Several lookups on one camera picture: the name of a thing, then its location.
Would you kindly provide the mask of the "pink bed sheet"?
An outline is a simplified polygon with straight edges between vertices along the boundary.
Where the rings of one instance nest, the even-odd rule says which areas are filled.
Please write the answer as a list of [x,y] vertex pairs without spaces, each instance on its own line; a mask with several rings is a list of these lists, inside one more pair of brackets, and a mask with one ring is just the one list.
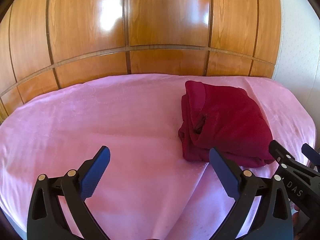
[[34,98],[1,125],[1,209],[25,230],[39,175],[101,148],[111,161],[86,204],[111,239],[209,239],[234,200],[213,168],[183,159],[188,76],[109,76]]

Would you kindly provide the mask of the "wooden wardrobe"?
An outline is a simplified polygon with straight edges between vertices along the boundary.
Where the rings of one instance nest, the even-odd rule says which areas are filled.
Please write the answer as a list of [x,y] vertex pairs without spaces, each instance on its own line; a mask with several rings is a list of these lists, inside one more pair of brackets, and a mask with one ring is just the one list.
[[1,119],[101,77],[271,77],[280,0],[1,0]]

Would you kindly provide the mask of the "dark red garment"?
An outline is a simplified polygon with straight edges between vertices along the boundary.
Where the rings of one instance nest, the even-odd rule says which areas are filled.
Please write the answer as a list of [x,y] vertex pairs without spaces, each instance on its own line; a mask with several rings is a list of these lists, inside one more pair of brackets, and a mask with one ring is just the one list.
[[189,80],[181,110],[178,136],[186,161],[207,163],[215,148],[239,166],[257,168],[274,162],[268,151],[272,132],[244,89]]

